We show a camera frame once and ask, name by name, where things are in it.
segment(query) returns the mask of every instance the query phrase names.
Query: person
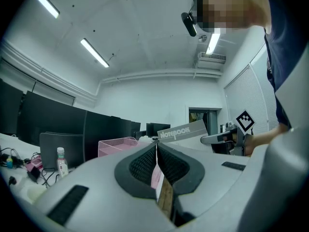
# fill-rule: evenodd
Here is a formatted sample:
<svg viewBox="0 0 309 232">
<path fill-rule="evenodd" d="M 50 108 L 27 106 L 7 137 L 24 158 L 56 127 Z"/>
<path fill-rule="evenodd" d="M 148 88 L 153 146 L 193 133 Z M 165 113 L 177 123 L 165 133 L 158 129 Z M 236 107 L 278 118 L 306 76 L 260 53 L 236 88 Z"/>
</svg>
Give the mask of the person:
<svg viewBox="0 0 309 232">
<path fill-rule="evenodd" d="M 192 15 L 199 27 L 210 29 L 246 29 L 261 26 L 265 30 L 265 42 L 268 53 L 268 80 L 274 92 L 280 88 L 298 60 L 308 42 L 307 30 L 298 20 L 301 7 L 290 0 L 193 0 Z M 263 144 L 269 144 L 273 138 L 288 131 L 289 120 L 276 99 L 278 126 L 263 134 L 248 136 L 245 141 L 245 154 Z"/>
</svg>

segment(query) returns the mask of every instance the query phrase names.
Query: plastic bottle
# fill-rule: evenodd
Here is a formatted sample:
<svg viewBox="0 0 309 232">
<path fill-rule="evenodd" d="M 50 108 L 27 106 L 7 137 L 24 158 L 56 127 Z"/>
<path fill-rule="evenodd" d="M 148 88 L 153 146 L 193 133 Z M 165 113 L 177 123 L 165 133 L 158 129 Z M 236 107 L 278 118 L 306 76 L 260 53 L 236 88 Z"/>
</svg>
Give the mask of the plastic bottle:
<svg viewBox="0 0 309 232">
<path fill-rule="evenodd" d="M 66 176 L 69 173 L 68 163 L 67 160 L 64 159 L 64 148 L 57 148 L 58 159 L 57 159 L 57 166 L 58 172 L 61 177 Z"/>
</svg>

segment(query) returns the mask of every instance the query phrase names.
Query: computer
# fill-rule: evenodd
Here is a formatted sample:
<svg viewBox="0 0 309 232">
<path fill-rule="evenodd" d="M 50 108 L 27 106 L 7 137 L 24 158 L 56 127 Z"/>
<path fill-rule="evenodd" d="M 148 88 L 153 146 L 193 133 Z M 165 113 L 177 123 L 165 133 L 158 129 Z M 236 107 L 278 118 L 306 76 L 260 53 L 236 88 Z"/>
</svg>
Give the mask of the computer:
<svg viewBox="0 0 309 232">
<path fill-rule="evenodd" d="M 113 116 L 86 112 L 84 124 L 84 159 L 98 157 L 98 142 L 131 136 L 131 121 Z"/>
<path fill-rule="evenodd" d="M 147 123 L 146 124 L 146 136 L 147 137 L 154 137 L 154 124 L 153 123 Z"/>
<path fill-rule="evenodd" d="M 17 134 L 17 118 L 23 91 L 0 79 L 0 133 Z"/>
<path fill-rule="evenodd" d="M 157 137 L 158 131 L 166 130 L 169 128 L 170 128 L 170 125 L 168 124 L 147 123 L 146 124 L 146 136 Z"/>
<path fill-rule="evenodd" d="M 57 148 L 64 148 L 64 157 L 69 168 L 84 162 L 83 135 L 41 133 L 40 150 L 43 168 L 57 169 Z"/>
<path fill-rule="evenodd" d="M 47 131 L 81 135 L 85 115 L 86 110 L 28 91 L 18 117 L 17 136 L 26 143 L 39 146 L 40 134 Z"/>
<path fill-rule="evenodd" d="M 138 141 L 141 137 L 146 136 L 146 131 L 137 131 L 134 133 L 134 138 Z"/>
<path fill-rule="evenodd" d="M 162 130 L 166 130 L 166 129 L 169 129 L 170 128 L 170 125 L 168 124 L 156 124 L 154 123 L 154 134 L 156 136 L 158 136 L 158 131 L 162 131 Z"/>
<path fill-rule="evenodd" d="M 131 137 L 134 137 L 138 131 L 140 131 L 140 123 L 131 121 Z"/>
</svg>

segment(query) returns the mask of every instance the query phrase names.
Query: air conditioner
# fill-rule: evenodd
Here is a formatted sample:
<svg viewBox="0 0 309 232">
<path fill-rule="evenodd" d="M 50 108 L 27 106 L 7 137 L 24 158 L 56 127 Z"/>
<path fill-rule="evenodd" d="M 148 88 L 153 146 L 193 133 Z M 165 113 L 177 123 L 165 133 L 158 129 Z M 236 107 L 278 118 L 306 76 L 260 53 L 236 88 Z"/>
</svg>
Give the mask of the air conditioner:
<svg viewBox="0 0 309 232">
<path fill-rule="evenodd" d="M 198 54 L 197 68 L 221 70 L 226 62 L 226 56 L 220 54 L 207 55 L 205 52 Z"/>
</svg>

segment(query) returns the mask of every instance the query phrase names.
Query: bottle cap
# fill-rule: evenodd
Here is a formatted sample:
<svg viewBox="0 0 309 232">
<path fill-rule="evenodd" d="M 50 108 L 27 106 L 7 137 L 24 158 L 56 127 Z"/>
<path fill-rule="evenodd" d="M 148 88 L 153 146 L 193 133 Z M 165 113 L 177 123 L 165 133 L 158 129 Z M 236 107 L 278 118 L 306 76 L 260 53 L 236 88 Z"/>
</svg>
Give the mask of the bottle cap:
<svg viewBox="0 0 309 232">
<path fill-rule="evenodd" d="M 57 153 L 64 154 L 64 148 L 61 148 L 61 147 L 57 148 Z"/>
</svg>

